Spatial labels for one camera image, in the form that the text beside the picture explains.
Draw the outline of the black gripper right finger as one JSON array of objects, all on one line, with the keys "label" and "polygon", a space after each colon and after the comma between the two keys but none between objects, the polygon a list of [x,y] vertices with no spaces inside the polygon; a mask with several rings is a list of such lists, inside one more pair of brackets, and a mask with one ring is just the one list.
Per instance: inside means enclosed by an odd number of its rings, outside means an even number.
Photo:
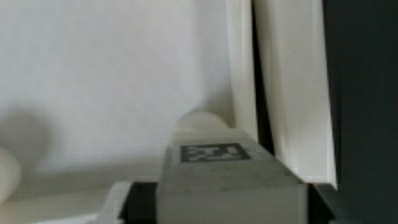
[{"label": "black gripper right finger", "polygon": [[307,224],[355,224],[338,190],[327,183],[309,185]]}]

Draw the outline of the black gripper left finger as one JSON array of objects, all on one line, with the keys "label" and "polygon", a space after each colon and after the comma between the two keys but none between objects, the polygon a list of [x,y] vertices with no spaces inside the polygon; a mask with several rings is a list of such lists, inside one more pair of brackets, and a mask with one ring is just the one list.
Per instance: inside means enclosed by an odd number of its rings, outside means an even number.
[{"label": "black gripper left finger", "polygon": [[117,182],[110,188],[96,224],[156,224],[155,182]]}]

